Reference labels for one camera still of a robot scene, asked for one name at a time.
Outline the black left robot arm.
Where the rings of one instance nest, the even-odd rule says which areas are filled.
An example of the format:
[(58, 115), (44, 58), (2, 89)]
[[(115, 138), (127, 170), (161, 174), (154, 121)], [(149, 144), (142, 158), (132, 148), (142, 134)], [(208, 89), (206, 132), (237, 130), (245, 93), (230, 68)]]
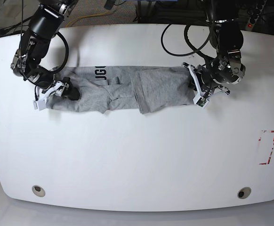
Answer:
[(203, 0), (201, 6), (206, 14), (209, 35), (196, 48), (188, 38), (190, 25), (184, 29), (184, 39), (192, 50), (187, 55), (197, 54), (205, 61), (192, 69), (195, 74), (192, 85), (199, 85), (202, 98), (207, 99), (215, 89), (224, 90), (224, 84), (237, 84), (245, 75), (241, 48), (243, 34), (238, 23), (238, 8), (234, 0)]

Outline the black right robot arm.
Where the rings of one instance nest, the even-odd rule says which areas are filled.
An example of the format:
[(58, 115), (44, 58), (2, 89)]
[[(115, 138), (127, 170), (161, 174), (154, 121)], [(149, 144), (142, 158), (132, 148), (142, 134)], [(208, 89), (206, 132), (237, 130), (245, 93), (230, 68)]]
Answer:
[[(57, 80), (55, 76), (63, 70), (69, 57), (68, 43), (59, 29), (76, 4), (75, 0), (41, 0), (29, 21), (28, 29), (21, 35), (19, 48), (11, 64), (13, 73), (33, 84), (35, 91), (41, 89), (50, 95), (72, 101), (80, 99), (79, 90), (73, 86), (69, 77)], [(46, 56), (50, 42), (55, 36), (64, 43), (65, 57), (57, 69), (49, 71), (42, 67), (40, 62)]]

